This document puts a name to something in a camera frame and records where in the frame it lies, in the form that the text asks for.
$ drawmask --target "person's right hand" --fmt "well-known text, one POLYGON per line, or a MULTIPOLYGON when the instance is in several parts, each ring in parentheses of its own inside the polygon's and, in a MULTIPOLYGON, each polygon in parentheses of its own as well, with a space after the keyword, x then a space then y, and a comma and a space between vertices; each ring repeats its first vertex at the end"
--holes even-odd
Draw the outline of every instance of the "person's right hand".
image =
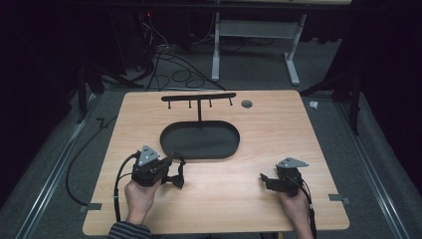
POLYGON ((286 192, 276 192, 282 201, 286 216, 291 221, 298 239, 313 239, 310 226, 308 199, 300 189, 298 195, 290 197, 286 192))
POLYGON ((129 208, 127 222, 140 225, 145 220, 146 214, 154 203, 155 191, 161 185, 158 180, 151 187, 143 187, 131 180, 124 188, 126 202, 129 208))

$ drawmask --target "person's left hand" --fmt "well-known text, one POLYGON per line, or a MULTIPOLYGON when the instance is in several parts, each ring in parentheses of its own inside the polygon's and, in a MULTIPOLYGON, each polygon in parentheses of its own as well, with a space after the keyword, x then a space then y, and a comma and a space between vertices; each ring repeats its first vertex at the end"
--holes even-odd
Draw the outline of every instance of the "person's left hand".
POLYGON ((127 222, 140 225, 146 218, 146 214, 154 203, 155 191, 161 185, 161 180, 151 187, 143 187, 131 180, 124 187, 126 202, 129 208, 127 222))

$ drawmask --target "power cord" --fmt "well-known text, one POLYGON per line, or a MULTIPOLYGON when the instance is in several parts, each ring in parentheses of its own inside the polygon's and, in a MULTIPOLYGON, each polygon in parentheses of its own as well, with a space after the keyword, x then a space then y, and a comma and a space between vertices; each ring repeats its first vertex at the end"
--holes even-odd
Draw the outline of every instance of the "power cord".
POLYGON ((181 64, 179 64, 179 63, 176 63, 176 62, 174 62, 174 61, 171 61, 171 60, 169 60, 169 59, 165 59, 165 58, 160 58, 161 60, 164 60, 164 61, 168 61, 168 62, 171 62, 171 63, 174 63, 174 64, 177 64, 177 65, 179 65, 179 66, 182 66, 182 67, 184 67, 185 69, 186 69, 186 71, 188 71, 189 73, 193 73, 193 74, 195 74, 195 75, 198 75, 200 78, 201 78, 201 81, 204 81, 204 82, 208 82, 208 83, 210 83, 210 84, 212 84, 212 85, 214 85, 214 86, 216 86, 217 88, 219 88, 220 90, 223 90, 223 91, 226 91, 226 89, 224 88, 224 87, 222 87, 221 85, 219 85, 219 84, 217 84, 217 83, 215 83, 215 82, 213 82, 213 81, 211 81, 211 80, 209 80, 207 77, 205 77, 198 69, 196 69, 194 66, 192 66, 190 63, 188 63, 186 60, 184 60, 184 59, 182 59, 182 58, 180 58, 180 57, 177 57, 177 56, 175 56, 175 55, 172 55, 172 54, 168 54, 168 53, 166 53, 166 54, 161 54, 160 56, 168 56, 168 57, 171 57, 172 59, 174 58, 174 59, 177 59, 177 60, 179 60, 179 61, 181 61, 181 62, 183 62, 184 64, 186 64, 186 65, 188 65, 190 68, 192 68, 193 69, 193 72, 192 71, 190 71, 187 67, 185 67, 185 66, 182 66, 181 64))
POLYGON ((157 59, 155 60, 155 68, 154 68, 154 71, 153 71, 153 73, 152 73, 152 75, 151 75, 151 77, 149 78, 149 81, 148 81, 148 85, 146 86, 146 88, 145 88, 145 91, 147 92, 148 90, 149 90, 149 88, 150 88, 150 86, 151 86, 151 83, 152 83, 152 79, 155 77, 155 74, 156 74, 156 72, 157 72, 157 69, 158 69, 158 61, 159 61, 159 57, 161 56, 161 52, 160 53, 158 53, 158 57, 157 57, 157 59))
POLYGON ((202 38, 201 40, 199 40, 198 42, 191 43, 191 45, 194 46, 194 45, 197 45, 197 44, 200 44, 200 43, 203 43, 203 42, 207 42, 211 39, 214 39, 214 37, 209 37, 210 34, 211 34, 211 30, 213 29, 213 26, 214 26, 214 20, 215 20, 215 13, 212 14, 212 20, 211 20, 211 24, 210 24, 210 27, 208 29, 207 35, 204 38, 202 38))
POLYGON ((91 141, 93 141, 93 139, 101 132, 103 131, 103 129, 105 129, 106 127, 108 127, 108 125, 114 121, 115 119, 117 119, 117 116, 113 117, 112 119, 110 119, 106 124, 103 124, 100 129, 93 135, 91 136, 91 138, 84 144, 84 146, 78 151, 78 153, 74 156, 74 158, 72 159, 71 163, 68 166, 68 170, 66 172, 66 190, 69 194, 69 196, 78 204, 82 205, 82 206, 88 206, 88 203, 78 199, 71 191, 71 188, 69 186, 69 176, 71 174, 71 169, 73 164, 75 163, 76 159, 78 158, 78 156, 82 153, 82 151, 84 151, 84 149, 91 143, 91 141))
POLYGON ((175 65, 178 65, 178 66, 180 66, 180 67, 182 67, 182 68, 185 69, 185 70, 176 71, 176 72, 174 72, 172 74, 171 80, 173 80, 173 82, 176 82, 176 83, 185 83, 185 86, 188 89, 197 89, 199 87, 202 87, 205 84, 205 81, 204 81, 203 77, 200 74, 198 74, 196 72, 192 72, 186 66, 183 66, 182 64, 179 64, 177 62, 171 61, 170 59, 163 59, 163 60, 164 61, 167 61, 167 62, 170 62, 170 63, 173 63, 175 65), (185 79, 181 79, 180 80, 180 79, 178 79, 176 77, 177 75, 180 75, 180 74, 183 74, 183 73, 187 73, 187 77, 185 79), (197 77, 199 77, 199 79, 192 79, 192 75, 196 75, 197 77), (190 86, 190 84, 192 84, 192 83, 194 83, 196 81, 199 81, 200 82, 198 86, 190 86))
POLYGON ((124 176, 131 175, 131 173, 127 173, 125 175, 121 175, 121 172, 123 171, 126 164, 133 158, 138 158, 140 156, 140 151, 138 150, 136 153, 129 156, 127 159, 124 160, 124 162, 121 164, 120 169, 118 170, 117 177, 115 179, 114 183, 114 191, 113 191, 113 199, 114 199, 114 213, 115 213, 115 220, 118 222, 120 221, 120 206, 118 203, 118 183, 124 176))
POLYGON ((287 179, 294 183, 307 197, 308 206, 310 211, 310 222, 311 222, 311 231, 313 232, 314 239, 317 239, 317 226, 316 226, 316 213, 314 211, 313 200, 311 198, 311 191, 308 187, 308 184, 302 179, 302 182, 305 184, 307 190, 300 186, 295 180, 287 176, 287 179))

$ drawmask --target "wooden tabletop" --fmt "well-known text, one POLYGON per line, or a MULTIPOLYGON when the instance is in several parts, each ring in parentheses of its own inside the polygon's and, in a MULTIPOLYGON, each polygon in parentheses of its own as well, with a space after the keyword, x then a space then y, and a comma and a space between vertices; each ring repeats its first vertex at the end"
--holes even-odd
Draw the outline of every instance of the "wooden tabletop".
MULTIPOLYGON (((171 123, 197 120, 197 107, 174 102, 171 109, 163 96, 217 94, 204 92, 128 93, 105 155, 105 161, 91 203, 101 210, 88 212, 84 233, 107 235, 115 222, 113 186, 122 162, 144 144, 162 154, 159 137, 171 123)), ((274 191, 267 190, 260 173, 277 178, 275 164, 293 157, 310 164, 301 167, 308 183, 316 211, 318 230, 346 229, 349 225, 343 205, 330 201, 337 194, 334 182, 319 147, 313 127, 296 91, 239 91, 232 99, 202 102, 202 120, 223 120, 234 125, 240 134, 238 150, 223 159, 189 159, 184 166, 185 184, 177 189, 171 184, 158 188, 155 202, 145 220, 154 234, 269 232, 290 231, 274 191), (243 108, 249 100, 252 107, 243 108)), ((123 173, 131 172, 134 160, 123 173)), ((174 160, 168 173, 177 174, 174 160)), ((121 218, 127 215, 123 188, 119 184, 121 218)))

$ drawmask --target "sleeve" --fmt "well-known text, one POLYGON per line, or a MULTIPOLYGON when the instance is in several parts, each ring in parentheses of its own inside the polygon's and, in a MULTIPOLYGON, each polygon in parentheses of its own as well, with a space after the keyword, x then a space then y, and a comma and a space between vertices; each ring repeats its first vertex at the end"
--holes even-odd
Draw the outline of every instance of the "sleeve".
POLYGON ((144 225, 135 225, 126 221, 115 222, 109 230, 109 239, 150 239, 151 232, 144 225))

